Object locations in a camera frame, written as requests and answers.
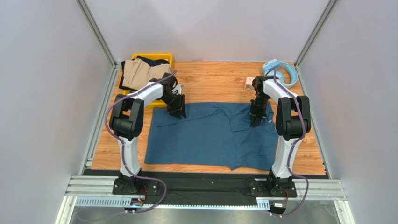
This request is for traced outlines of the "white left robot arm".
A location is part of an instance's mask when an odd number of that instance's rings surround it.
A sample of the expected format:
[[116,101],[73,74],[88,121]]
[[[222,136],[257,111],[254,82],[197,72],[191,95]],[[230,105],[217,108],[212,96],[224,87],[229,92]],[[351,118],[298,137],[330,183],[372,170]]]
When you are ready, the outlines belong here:
[[185,96],[174,73],[161,79],[151,79],[144,87],[128,95],[119,94],[109,107],[105,122],[107,131],[117,139],[120,147],[121,168],[114,181],[113,194],[138,195],[148,191],[148,184],[160,181],[143,177],[138,158],[138,137],[144,124],[144,109],[155,100],[166,103],[166,111],[177,119],[186,118]]

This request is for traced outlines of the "blue t-shirt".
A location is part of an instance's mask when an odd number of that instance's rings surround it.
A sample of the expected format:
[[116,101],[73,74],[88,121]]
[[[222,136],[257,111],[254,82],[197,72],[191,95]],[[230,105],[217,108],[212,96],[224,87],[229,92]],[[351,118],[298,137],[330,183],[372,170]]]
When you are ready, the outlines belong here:
[[147,164],[191,164],[269,170],[278,145],[270,105],[252,127],[249,103],[190,103],[186,118],[165,108],[153,110],[145,156]]

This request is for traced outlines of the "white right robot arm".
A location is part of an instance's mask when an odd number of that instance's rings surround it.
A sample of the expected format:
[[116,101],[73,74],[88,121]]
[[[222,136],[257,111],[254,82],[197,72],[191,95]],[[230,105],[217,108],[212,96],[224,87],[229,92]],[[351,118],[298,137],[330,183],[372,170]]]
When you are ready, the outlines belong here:
[[279,149],[263,189],[271,196],[284,196],[292,189],[292,164],[298,147],[311,130],[310,100],[285,88],[277,78],[256,76],[252,82],[256,97],[251,100],[250,126],[259,126],[267,116],[270,99],[277,103],[275,129]]

